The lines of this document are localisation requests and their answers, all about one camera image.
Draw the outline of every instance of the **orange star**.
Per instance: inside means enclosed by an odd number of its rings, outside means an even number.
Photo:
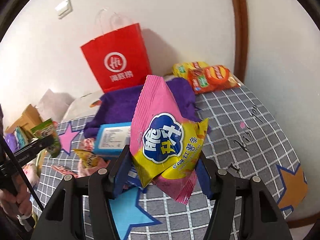
[[[292,172],[288,169],[277,165],[284,191],[279,200],[278,207],[281,211],[293,209],[302,201],[308,191],[308,185],[305,181],[303,170],[300,164],[297,169]]]

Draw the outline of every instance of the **star pattern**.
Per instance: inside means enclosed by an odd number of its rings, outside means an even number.
[[[65,132],[59,135],[61,150],[70,155],[72,140],[79,134],[80,131],[72,131],[71,122],[68,122]]]
[[[139,206],[141,190],[138,187],[127,190],[115,200],[109,200],[113,219],[121,240],[127,239],[131,228],[161,224]]]
[[[284,190],[277,202],[281,211],[294,208],[303,200],[308,191],[304,172],[297,166],[294,172],[277,165]]]

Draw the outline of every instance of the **orange snack package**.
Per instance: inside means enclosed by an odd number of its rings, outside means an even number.
[[[188,81],[195,94],[240,87],[233,74],[222,65],[189,69]]]

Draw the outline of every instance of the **blue and white logo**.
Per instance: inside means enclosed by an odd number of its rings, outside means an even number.
[[[143,154],[154,163],[182,153],[183,128],[168,113],[155,115],[143,134]]]

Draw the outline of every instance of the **white circular logo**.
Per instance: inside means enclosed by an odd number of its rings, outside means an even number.
[[[104,58],[104,65],[112,72],[121,72],[127,66],[127,60],[119,52],[111,52]]]

